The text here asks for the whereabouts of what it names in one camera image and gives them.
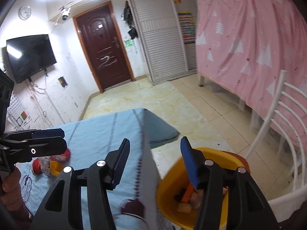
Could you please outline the person left hand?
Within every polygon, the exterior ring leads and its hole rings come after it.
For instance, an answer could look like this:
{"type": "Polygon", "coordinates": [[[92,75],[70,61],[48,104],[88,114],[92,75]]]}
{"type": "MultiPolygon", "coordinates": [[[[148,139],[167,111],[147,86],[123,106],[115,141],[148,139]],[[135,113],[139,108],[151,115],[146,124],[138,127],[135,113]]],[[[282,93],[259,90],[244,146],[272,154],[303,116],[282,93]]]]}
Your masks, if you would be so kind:
{"type": "Polygon", "coordinates": [[[5,192],[1,201],[8,211],[16,211],[23,205],[20,189],[21,173],[15,167],[14,172],[4,179],[2,189],[5,192]]]}

